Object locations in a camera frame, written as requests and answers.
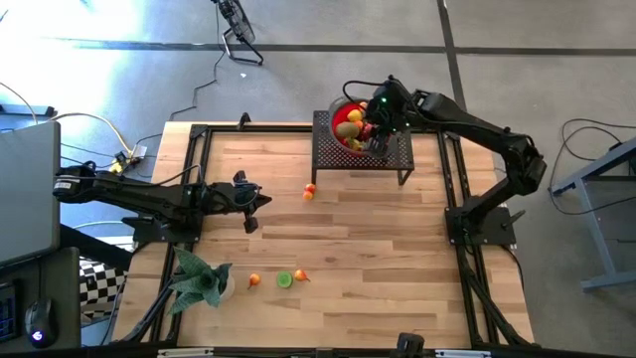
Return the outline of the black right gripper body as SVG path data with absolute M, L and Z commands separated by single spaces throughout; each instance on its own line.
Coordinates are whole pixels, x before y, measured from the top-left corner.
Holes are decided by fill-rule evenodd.
M 412 110 L 412 93 L 400 80 L 389 75 L 374 91 L 366 109 L 366 120 L 372 126 L 367 150 L 372 156 L 387 155 L 392 137 L 407 131 L 407 114 Z

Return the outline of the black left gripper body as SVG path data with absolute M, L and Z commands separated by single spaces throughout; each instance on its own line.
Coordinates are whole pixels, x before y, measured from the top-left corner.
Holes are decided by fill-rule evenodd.
M 252 199 L 244 205 L 237 204 L 234 200 L 236 183 L 251 183 L 254 188 Z M 257 218 L 254 216 L 257 207 L 255 197 L 260 194 L 261 187 L 249 182 L 243 170 L 238 171 L 232 182 L 215 182 L 207 185 L 200 184 L 201 202 L 200 208 L 204 215 L 227 215 L 243 213 L 243 226 L 247 234 L 253 233 L 258 228 Z

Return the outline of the red collapsible colander bowl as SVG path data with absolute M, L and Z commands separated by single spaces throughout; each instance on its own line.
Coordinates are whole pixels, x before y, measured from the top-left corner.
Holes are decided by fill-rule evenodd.
M 352 110 L 352 109 L 358 109 L 362 112 L 364 118 L 363 118 L 363 122 L 364 122 L 364 126 L 368 123 L 366 120 L 366 110 L 362 109 L 359 105 L 360 102 L 365 101 L 367 102 L 365 99 L 361 99 L 359 97 L 355 97 L 353 100 L 348 100 L 345 96 L 341 96 L 338 97 L 337 99 L 335 99 L 329 106 L 328 109 L 328 113 L 329 113 L 329 119 L 330 119 L 330 123 L 328 124 L 328 128 L 329 128 L 329 132 L 331 134 L 331 136 L 333 137 L 333 140 L 335 141 L 335 144 L 337 147 L 339 147 L 340 149 L 344 150 L 346 153 L 351 154 L 354 157 L 370 157 L 370 158 L 374 158 L 374 159 L 379 159 L 379 160 L 387 160 L 389 158 L 390 155 L 392 155 L 395 151 L 396 151 L 396 141 L 397 138 L 395 136 L 392 137 L 390 144 L 389 144 L 389 150 L 387 152 L 387 155 L 385 157 L 375 157 L 372 156 L 370 154 L 370 152 L 367 150 L 367 143 L 363 142 L 359 139 L 359 136 L 355 139 L 357 141 L 359 141 L 362 146 L 363 149 L 362 151 L 355 151 L 351 148 L 350 146 L 350 141 L 353 139 L 340 139 L 335 135 L 335 127 L 341 123 L 341 122 L 346 122 L 349 121 L 347 119 L 347 114 Z

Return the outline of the black perforated metal shelf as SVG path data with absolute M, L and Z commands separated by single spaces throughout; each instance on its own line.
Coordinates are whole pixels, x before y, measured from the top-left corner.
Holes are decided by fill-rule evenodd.
M 313 112 L 311 183 L 317 182 L 318 170 L 387 170 L 397 173 L 402 186 L 414 170 L 412 140 L 409 133 L 391 139 L 384 157 L 351 151 L 335 139 L 332 117 L 327 110 Z

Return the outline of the green plant in white pot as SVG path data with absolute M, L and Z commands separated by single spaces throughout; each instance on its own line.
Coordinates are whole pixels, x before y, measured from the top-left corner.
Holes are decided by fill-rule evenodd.
M 170 315 L 181 313 L 200 301 L 217 308 L 234 294 L 236 283 L 231 263 L 212 267 L 187 250 L 174 248 L 173 252 L 178 260 L 178 269 L 169 287 L 178 296 L 169 308 Z

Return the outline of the white power strip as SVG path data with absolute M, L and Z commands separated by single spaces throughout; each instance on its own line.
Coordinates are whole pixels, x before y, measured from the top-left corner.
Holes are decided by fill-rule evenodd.
M 127 169 L 134 168 L 146 157 L 147 147 L 136 144 L 131 151 L 120 151 L 114 155 L 108 171 L 123 174 Z

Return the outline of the white label strip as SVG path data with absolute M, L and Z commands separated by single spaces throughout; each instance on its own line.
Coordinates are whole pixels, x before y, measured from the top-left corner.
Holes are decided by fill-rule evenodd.
M 160 349 L 156 358 L 210 358 L 215 351 L 210 348 L 171 348 Z
M 490 351 L 436 349 L 435 358 L 492 358 Z

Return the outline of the black white checkerboard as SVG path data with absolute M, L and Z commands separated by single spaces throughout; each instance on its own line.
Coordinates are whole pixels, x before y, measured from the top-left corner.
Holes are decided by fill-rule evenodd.
M 112 313 L 115 297 L 126 277 L 125 269 L 80 259 L 79 313 L 82 325 L 88 325 Z

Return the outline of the black floor fan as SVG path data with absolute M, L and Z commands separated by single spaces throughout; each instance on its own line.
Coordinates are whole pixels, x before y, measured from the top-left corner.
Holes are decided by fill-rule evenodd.
M 262 66 L 264 58 L 261 53 L 254 47 L 255 33 L 251 23 L 246 16 L 244 9 L 239 0 L 211 0 L 223 18 L 228 22 L 229 28 L 223 32 L 222 41 L 225 53 L 228 57 L 239 63 Z M 230 48 L 229 36 L 233 35 L 236 40 L 252 51 L 257 59 L 248 59 L 236 57 Z

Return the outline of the dark desk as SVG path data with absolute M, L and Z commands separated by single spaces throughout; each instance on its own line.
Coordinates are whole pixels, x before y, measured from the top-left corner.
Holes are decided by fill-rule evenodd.
M 0 355 L 37 354 L 80 347 L 79 268 L 78 250 L 66 248 L 0 269 L 0 283 L 14 281 L 16 284 L 21 329 L 17 338 L 0 343 Z M 52 346 L 38 349 L 25 333 L 25 311 L 33 301 L 44 297 L 53 301 L 59 336 Z

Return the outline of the grey monitor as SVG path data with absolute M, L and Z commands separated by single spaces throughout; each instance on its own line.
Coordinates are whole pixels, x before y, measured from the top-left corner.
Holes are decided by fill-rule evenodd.
M 60 164 L 58 123 L 0 134 L 0 267 L 59 247 L 60 205 L 53 189 Z

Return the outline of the black keyboard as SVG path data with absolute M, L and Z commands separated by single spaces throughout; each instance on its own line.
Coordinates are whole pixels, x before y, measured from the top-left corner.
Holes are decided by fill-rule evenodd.
M 18 317 L 18 290 L 14 281 L 0 283 L 0 343 L 21 334 Z

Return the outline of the black aluminium table frame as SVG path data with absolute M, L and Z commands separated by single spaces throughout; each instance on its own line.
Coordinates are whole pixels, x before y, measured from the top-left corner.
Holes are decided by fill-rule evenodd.
M 247 234 L 240 215 L 206 219 L 195 253 L 231 263 L 236 288 L 217 308 L 198 303 L 165 317 L 159 336 L 182 346 L 392 348 L 413 332 L 430 347 L 465 348 L 469 331 L 456 254 L 444 223 L 445 178 L 432 135 L 412 147 L 415 171 L 402 186 L 389 171 L 322 171 L 311 201 L 312 136 L 298 124 L 230 130 L 190 140 L 190 123 L 169 123 L 156 180 L 180 171 L 186 153 L 210 148 L 206 177 L 243 170 L 272 201 Z M 276 284 L 280 271 L 309 281 Z M 252 273 L 259 285 L 248 289 Z

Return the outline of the blue-grey table frame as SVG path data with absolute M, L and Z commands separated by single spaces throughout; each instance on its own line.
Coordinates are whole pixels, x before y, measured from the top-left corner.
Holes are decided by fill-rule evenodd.
M 617 167 L 636 160 L 636 137 L 622 142 L 583 168 L 550 180 L 552 201 L 572 194 L 579 208 L 564 209 L 568 216 L 580 217 L 598 251 L 603 273 L 583 280 L 585 291 L 636 282 L 636 268 L 625 269 L 618 250 L 636 245 L 636 174 L 617 174 Z

